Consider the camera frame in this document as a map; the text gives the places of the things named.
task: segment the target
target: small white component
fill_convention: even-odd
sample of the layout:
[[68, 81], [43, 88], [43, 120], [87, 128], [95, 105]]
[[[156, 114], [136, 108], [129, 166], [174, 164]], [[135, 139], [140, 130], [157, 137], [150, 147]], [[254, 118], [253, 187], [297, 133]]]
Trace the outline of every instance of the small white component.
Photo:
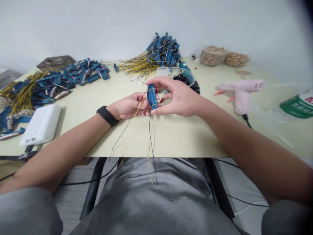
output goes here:
[[20, 146], [43, 144], [54, 137], [58, 124], [61, 107], [51, 104], [36, 109], [25, 133], [20, 141]]

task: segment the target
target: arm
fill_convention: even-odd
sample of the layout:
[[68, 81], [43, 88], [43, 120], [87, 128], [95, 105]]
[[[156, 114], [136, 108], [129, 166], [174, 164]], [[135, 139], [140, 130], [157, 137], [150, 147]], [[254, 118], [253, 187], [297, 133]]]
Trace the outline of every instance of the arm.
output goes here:
[[[107, 107], [116, 118], [130, 118], [144, 92], [134, 93]], [[149, 115], [145, 100], [137, 115]], [[38, 186], [53, 192], [60, 180], [68, 174], [111, 126], [99, 114], [69, 130], [44, 147], [30, 159], [1, 188], [0, 195], [25, 187]]]
[[281, 199], [308, 203], [312, 199], [313, 169], [297, 156], [243, 125], [180, 81], [156, 77], [147, 85], [150, 83], [157, 90], [165, 87], [171, 91], [160, 103], [172, 99], [151, 114], [197, 115], [203, 119], [269, 203]]

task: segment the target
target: green bottle label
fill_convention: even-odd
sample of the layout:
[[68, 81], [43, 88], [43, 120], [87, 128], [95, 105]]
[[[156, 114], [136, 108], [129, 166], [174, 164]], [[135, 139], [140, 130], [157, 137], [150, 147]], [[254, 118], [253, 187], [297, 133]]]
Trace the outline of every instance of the green bottle label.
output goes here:
[[311, 118], [313, 117], [313, 94], [307, 90], [280, 103], [279, 106], [285, 113], [294, 117]]

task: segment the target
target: plastic bottle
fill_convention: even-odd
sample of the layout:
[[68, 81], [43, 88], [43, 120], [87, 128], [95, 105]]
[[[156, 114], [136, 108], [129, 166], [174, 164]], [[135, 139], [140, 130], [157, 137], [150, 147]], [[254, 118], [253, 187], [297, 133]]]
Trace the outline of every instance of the plastic bottle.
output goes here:
[[267, 115], [284, 124], [313, 117], [313, 88], [275, 105]]

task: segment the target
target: black smartwatch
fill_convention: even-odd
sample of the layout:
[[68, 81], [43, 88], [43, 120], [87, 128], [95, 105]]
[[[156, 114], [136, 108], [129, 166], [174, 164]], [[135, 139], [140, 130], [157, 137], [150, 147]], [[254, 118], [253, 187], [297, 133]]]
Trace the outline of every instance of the black smartwatch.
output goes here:
[[118, 124], [118, 120], [116, 120], [112, 114], [109, 113], [109, 111], [106, 109], [106, 106], [102, 106], [97, 110], [97, 113], [103, 117], [104, 120], [106, 120], [112, 127]]

